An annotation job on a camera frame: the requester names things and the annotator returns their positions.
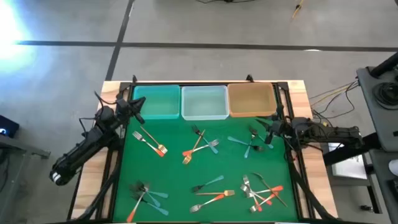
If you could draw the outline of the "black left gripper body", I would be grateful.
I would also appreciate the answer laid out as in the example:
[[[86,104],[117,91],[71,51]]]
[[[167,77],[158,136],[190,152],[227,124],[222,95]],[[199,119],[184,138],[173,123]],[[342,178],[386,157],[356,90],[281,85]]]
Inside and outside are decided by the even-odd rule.
[[[131,117],[137,114],[137,110],[128,101],[124,99],[116,100],[118,120],[128,122]]]

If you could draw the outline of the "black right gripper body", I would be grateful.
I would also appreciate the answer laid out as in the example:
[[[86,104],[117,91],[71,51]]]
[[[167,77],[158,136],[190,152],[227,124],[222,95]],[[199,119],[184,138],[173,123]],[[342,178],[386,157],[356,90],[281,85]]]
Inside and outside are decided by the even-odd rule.
[[[273,121],[270,134],[280,136],[285,131],[285,121],[282,120],[275,120]]]

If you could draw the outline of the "silver fork orange handle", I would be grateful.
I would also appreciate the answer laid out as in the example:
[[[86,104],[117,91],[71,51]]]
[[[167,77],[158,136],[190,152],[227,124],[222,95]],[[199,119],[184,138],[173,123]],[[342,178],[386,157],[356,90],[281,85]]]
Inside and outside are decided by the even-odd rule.
[[[215,139],[215,140],[213,140],[213,141],[210,141],[207,145],[204,145],[204,146],[201,146],[201,147],[198,147],[198,148],[194,149],[194,150],[193,150],[193,153],[196,152],[196,151],[199,151],[200,149],[204,149],[204,148],[206,148],[206,147],[210,147],[210,148],[212,148],[212,149],[214,148],[214,153],[217,154],[217,153],[218,153],[218,150],[217,150],[215,147],[216,147],[218,144],[219,144],[219,141],[218,141],[217,139]]]
[[[241,185],[241,189],[245,192],[247,197],[254,197],[254,196],[258,196],[259,193],[265,193],[265,192],[271,192],[269,189],[267,190],[261,190],[261,191],[257,191],[257,192],[252,192],[249,187],[247,185]],[[275,191],[281,191],[283,190],[283,186],[279,185],[277,187],[272,188]]]
[[[257,198],[261,199],[263,202],[265,202],[268,205],[272,205],[271,198],[273,195],[269,196],[268,198],[264,198],[260,196],[257,192],[252,191],[248,185],[242,184],[241,185],[241,190],[244,191],[246,194],[246,197],[252,197],[254,199],[254,203],[256,206],[260,206],[261,203],[257,201]]]
[[[250,196],[252,196],[254,198],[254,205],[249,209],[250,212],[256,212],[260,210],[260,207],[262,204],[268,204],[268,205],[272,205],[271,200],[278,196],[278,193],[276,194],[271,194],[270,196],[268,196],[267,198],[265,198],[262,202],[258,202],[256,196],[253,193],[250,193]]]
[[[209,200],[209,201],[207,201],[207,202],[205,202],[205,203],[196,204],[196,205],[192,206],[192,207],[189,209],[189,212],[190,212],[190,213],[197,212],[197,211],[199,211],[202,207],[204,207],[205,205],[208,205],[208,204],[210,204],[210,203],[213,203],[213,202],[215,202],[215,201],[217,201],[217,200],[221,200],[221,199],[223,199],[223,198],[225,198],[225,196],[224,196],[223,194],[217,195],[215,198],[213,198],[213,199],[211,199],[211,200]]]
[[[134,185],[129,186],[129,190],[131,193],[131,197],[137,201],[126,220],[128,223],[132,223],[136,210],[139,204],[143,201],[145,194],[147,193],[147,187],[143,182],[137,181]]]
[[[154,147],[153,145],[151,145],[149,142],[147,142],[147,141],[144,139],[144,137],[143,137],[140,133],[138,133],[137,131],[134,131],[132,135],[133,135],[137,140],[146,143],[146,144],[147,144],[151,149],[153,149],[160,157],[164,157],[164,153],[163,153],[161,150],[155,148],[155,147]]]
[[[249,182],[249,179],[248,179],[247,175],[243,175],[243,182],[244,182],[243,184],[247,185],[249,187],[249,189],[251,190],[250,182]]]

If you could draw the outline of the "teal plastic bin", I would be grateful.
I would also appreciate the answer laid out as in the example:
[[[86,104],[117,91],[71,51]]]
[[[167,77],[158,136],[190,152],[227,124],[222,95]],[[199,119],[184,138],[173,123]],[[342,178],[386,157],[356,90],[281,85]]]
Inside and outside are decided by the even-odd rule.
[[[150,119],[177,119],[180,116],[178,85],[148,85],[134,88],[133,99],[145,97],[141,116]]]

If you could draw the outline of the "orange plastic bin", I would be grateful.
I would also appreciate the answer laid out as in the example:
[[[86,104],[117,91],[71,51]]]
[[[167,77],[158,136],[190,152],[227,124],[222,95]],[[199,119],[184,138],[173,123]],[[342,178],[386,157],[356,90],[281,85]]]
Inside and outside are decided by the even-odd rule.
[[[232,117],[270,116],[276,112],[272,83],[231,83],[227,88]]]

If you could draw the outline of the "clear white plastic bin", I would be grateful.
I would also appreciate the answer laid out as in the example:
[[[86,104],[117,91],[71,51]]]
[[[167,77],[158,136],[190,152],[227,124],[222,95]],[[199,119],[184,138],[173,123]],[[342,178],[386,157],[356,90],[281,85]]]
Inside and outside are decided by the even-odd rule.
[[[181,97],[181,115],[187,121],[223,120],[229,116],[225,85],[185,86]]]

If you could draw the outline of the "black stand beam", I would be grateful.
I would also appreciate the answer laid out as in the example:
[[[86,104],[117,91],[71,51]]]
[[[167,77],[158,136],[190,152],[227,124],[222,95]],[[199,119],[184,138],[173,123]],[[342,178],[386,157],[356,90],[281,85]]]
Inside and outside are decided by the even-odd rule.
[[[362,155],[371,149],[382,149],[377,133],[369,134],[362,137],[359,143],[345,144],[334,151],[330,151],[323,155],[323,161],[326,166],[330,166],[349,158]]]

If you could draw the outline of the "white box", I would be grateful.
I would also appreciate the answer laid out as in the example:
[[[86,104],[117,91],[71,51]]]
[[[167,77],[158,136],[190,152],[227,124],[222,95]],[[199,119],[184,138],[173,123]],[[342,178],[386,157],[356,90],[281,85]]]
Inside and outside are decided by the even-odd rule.
[[[337,177],[348,177],[363,180],[367,179],[362,155],[351,157],[345,161],[332,164],[331,169],[332,174]]]

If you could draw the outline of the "grey equipment cart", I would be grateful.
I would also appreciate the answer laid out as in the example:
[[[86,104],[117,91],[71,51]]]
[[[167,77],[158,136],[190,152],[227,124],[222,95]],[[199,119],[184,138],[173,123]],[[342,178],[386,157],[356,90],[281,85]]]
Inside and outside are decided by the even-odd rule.
[[[356,74],[381,147],[388,152],[398,152],[398,110],[385,109],[373,94],[377,84],[395,82],[396,74],[387,72],[374,78],[367,68],[357,69]]]

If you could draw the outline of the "grey side table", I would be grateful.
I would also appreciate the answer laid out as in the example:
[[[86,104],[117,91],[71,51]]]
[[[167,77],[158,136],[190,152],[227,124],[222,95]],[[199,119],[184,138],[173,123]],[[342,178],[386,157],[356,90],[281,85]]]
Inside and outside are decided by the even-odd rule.
[[[0,224],[11,212],[22,173],[32,155],[48,159],[50,152],[0,135]]]

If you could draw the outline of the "black electronic box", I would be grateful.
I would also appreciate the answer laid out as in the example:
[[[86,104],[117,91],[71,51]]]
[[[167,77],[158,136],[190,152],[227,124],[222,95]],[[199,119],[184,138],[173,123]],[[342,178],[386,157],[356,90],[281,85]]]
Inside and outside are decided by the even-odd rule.
[[[19,124],[0,115],[0,135],[14,138],[19,130]]]

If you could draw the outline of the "dark grey cabinet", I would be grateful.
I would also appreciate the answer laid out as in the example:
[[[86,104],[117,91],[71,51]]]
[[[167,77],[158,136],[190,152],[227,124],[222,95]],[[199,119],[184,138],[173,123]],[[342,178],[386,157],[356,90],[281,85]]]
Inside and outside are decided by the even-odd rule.
[[[373,149],[369,155],[391,223],[398,224],[398,152]]]

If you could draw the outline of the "black pole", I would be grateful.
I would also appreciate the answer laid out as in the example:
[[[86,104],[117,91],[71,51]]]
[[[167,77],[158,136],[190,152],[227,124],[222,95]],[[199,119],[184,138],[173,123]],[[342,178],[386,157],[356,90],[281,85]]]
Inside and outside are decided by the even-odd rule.
[[[388,59],[380,63],[378,66],[370,70],[370,75],[379,78],[381,75],[393,70],[398,65],[398,52],[391,55]]]

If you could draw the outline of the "black aluminium table frame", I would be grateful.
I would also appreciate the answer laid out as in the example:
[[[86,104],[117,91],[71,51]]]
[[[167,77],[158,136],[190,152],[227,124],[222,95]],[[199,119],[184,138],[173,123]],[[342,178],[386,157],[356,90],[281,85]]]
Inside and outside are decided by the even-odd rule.
[[[307,91],[302,80],[273,80],[271,83],[274,86],[276,101],[284,105],[286,114],[304,117],[311,115]],[[136,79],[131,81],[105,81],[101,97],[106,101],[114,100],[118,92],[122,91],[123,96],[129,98],[133,95],[135,86],[168,84],[168,81],[138,81]],[[325,210],[330,215],[337,217],[338,212],[331,192],[331,184],[319,147],[320,144],[315,142],[306,147],[300,155],[300,161],[295,164],[296,169],[306,174],[309,188]],[[78,176],[67,215],[67,224],[76,221],[89,207],[111,174],[116,172],[117,166],[121,164],[123,153],[124,151],[120,147],[117,149],[104,148],[85,163]],[[106,194],[99,200],[93,214],[88,219],[88,223],[111,221],[114,214],[118,181],[119,177],[113,179]]]

